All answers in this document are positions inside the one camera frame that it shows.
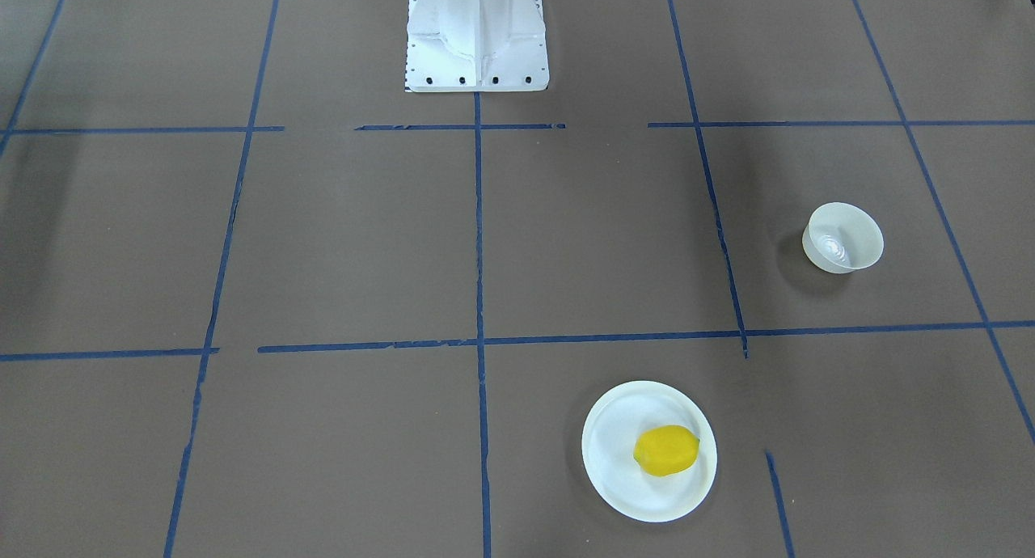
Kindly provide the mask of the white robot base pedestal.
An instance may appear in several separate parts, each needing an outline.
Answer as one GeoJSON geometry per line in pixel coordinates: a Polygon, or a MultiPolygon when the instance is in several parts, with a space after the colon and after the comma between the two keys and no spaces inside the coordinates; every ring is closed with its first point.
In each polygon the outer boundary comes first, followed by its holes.
{"type": "Polygon", "coordinates": [[[404,90],[544,91],[543,0],[408,0],[404,90]]]}

